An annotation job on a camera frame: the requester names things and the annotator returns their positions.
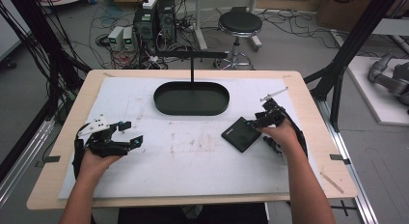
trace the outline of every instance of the person's left hand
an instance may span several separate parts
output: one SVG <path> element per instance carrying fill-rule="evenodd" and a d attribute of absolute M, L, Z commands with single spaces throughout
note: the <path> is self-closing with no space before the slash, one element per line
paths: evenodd
<path fill-rule="evenodd" d="M 100 157 L 99 155 L 93 154 L 90 150 L 86 150 L 77 180 L 98 182 L 109 166 L 120 158 L 121 156 L 117 155 Z"/>

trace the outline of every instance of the black tray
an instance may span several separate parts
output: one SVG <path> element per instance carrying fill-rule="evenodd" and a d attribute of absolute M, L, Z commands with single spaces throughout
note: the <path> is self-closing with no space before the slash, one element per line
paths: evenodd
<path fill-rule="evenodd" d="M 228 90 L 213 82 L 168 82 L 153 95 L 156 108 L 167 115 L 214 116 L 229 106 Z"/>

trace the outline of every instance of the stool chrome base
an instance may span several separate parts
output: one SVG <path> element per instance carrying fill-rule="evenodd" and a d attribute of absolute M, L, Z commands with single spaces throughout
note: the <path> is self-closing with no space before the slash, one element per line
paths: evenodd
<path fill-rule="evenodd" d="M 232 51 L 226 51 L 225 53 L 229 54 L 230 57 L 225 59 L 215 59 L 213 66 L 219 70 L 241 70 L 238 67 L 245 67 L 248 66 L 248 70 L 253 70 L 253 64 L 250 58 L 248 58 L 245 54 L 238 51 L 239 38 L 235 38 L 234 45 L 232 47 Z"/>

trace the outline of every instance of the gray robotic arm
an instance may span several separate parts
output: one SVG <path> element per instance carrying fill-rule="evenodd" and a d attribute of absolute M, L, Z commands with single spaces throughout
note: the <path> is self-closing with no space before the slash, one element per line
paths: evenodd
<path fill-rule="evenodd" d="M 368 80 L 385 87 L 401 103 L 409 105 L 409 62 L 397 65 L 392 78 L 382 74 L 393 57 L 394 54 L 389 52 L 375 62 L 369 70 Z"/>

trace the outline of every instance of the black stool seat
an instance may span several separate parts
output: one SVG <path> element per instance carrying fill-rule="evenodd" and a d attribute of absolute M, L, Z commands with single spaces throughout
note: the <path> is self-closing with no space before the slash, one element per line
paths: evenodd
<path fill-rule="evenodd" d="M 253 37 L 261 30 L 261 26 L 260 18 L 244 11 L 227 12 L 219 18 L 220 29 L 238 37 Z"/>

